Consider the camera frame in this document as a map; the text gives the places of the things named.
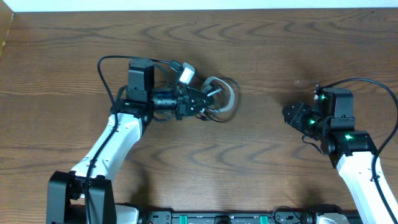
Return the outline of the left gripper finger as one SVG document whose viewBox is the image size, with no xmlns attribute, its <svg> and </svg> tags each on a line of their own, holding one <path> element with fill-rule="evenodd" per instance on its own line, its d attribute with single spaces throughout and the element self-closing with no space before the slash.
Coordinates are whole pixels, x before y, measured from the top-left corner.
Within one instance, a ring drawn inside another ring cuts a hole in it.
<svg viewBox="0 0 398 224">
<path fill-rule="evenodd" d="M 198 114 L 203 109 L 211 106 L 215 101 L 212 99 L 199 99 L 199 100 L 190 100 L 188 104 L 188 115 L 194 116 Z"/>
<path fill-rule="evenodd" d="M 187 88 L 187 93 L 190 99 L 194 101 L 205 100 L 205 101 L 214 101 L 215 99 L 212 96 L 208 96 L 206 93 L 196 90 L 194 88 Z"/>
</svg>

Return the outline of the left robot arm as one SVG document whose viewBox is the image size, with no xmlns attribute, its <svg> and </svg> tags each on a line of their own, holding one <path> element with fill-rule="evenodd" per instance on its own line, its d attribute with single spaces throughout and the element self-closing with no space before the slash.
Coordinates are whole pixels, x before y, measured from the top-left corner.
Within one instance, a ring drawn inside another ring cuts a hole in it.
<svg viewBox="0 0 398 224">
<path fill-rule="evenodd" d="M 161 61 L 130 56 L 128 83 L 111 96 L 108 123 L 89 153 L 69 172 L 56 171 L 47 187 L 47 223 L 142 223 L 140 211 L 114 201 L 113 180 L 128 152 L 140 140 L 158 110 L 173 111 L 177 119 L 195 116 L 215 100 L 188 86 L 194 76 L 187 63 L 168 62 L 178 77 L 165 90 L 154 88 Z"/>
</svg>

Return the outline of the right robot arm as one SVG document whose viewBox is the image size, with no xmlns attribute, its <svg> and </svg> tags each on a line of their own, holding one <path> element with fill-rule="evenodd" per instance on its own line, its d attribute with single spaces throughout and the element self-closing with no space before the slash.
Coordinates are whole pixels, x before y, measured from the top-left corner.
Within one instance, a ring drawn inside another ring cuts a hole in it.
<svg viewBox="0 0 398 224">
<path fill-rule="evenodd" d="M 315 103 L 283 107 L 284 121 L 305 137 L 320 141 L 318 151 L 347 185 L 363 223 L 397 223 L 397 201 L 386 182 L 377 147 L 369 133 L 355 129 L 354 98 L 349 89 L 326 87 Z"/>
</svg>

